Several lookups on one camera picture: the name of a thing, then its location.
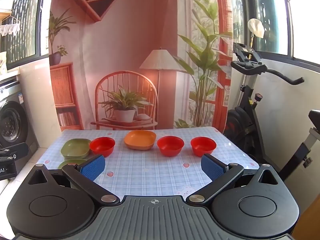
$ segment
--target green plate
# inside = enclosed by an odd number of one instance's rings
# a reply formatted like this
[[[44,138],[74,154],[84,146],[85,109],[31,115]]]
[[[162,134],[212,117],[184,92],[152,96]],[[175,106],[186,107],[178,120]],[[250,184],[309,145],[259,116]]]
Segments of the green plate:
[[[60,152],[66,159],[84,159],[89,154],[90,143],[88,139],[71,139],[63,145]]]
[[[58,169],[61,169],[64,165],[67,165],[69,163],[75,163],[75,164],[82,164],[84,162],[86,162],[87,160],[84,159],[70,159],[70,160],[66,160],[63,163],[61,163],[58,167]]]

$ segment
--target painted chair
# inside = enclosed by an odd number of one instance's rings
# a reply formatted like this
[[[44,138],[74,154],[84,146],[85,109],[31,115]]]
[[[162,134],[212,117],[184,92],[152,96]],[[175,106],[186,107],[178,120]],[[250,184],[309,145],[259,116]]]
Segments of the painted chair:
[[[144,106],[144,108],[138,108],[138,114],[147,114],[152,121],[147,124],[140,124],[134,126],[124,126],[111,122],[113,118],[113,111],[108,110],[101,102],[110,100],[109,92],[119,93],[118,85],[124,90],[138,92],[144,98],[147,99],[151,106]],[[143,129],[155,129],[158,124],[156,122],[156,111],[158,104],[158,95],[154,84],[144,75],[133,71],[118,71],[111,73],[102,78],[95,89],[95,122],[91,124],[96,125],[97,130],[101,126],[109,127],[113,130],[143,130]]]

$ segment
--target washing machine door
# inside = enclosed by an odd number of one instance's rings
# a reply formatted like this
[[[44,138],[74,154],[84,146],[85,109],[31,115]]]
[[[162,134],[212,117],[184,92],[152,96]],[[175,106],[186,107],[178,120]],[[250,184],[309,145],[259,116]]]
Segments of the washing machine door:
[[[27,135],[28,119],[24,108],[18,102],[6,102],[0,109],[1,147],[25,142]]]

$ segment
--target bag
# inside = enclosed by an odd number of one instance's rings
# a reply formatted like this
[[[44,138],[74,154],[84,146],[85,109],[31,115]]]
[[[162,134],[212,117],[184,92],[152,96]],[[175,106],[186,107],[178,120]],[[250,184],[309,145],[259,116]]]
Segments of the bag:
[[[6,74],[7,71],[7,52],[0,52],[0,75]]]

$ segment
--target table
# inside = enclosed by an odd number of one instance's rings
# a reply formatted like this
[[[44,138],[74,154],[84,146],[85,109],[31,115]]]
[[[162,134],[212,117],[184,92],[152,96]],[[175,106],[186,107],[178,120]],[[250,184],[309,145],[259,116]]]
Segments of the table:
[[[48,169],[57,169],[64,161],[60,150],[66,141],[73,138],[93,140],[97,137],[111,137],[116,141],[114,151],[106,158],[104,172],[94,182],[121,200],[124,195],[182,195],[185,199],[209,184],[211,180],[201,170],[201,158],[193,154],[190,145],[190,140],[197,136],[215,140],[217,148],[212,155],[225,164],[239,163],[245,169],[259,168],[254,160],[213,127],[154,130],[157,135],[156,140],[167,135],[178,136],[184,140],[185,145],[176,157],[163,156],[156,143],[148,151],[127,148],[123,139],[128,132],[128,130],[64,130],[38,163],[44,163]]]

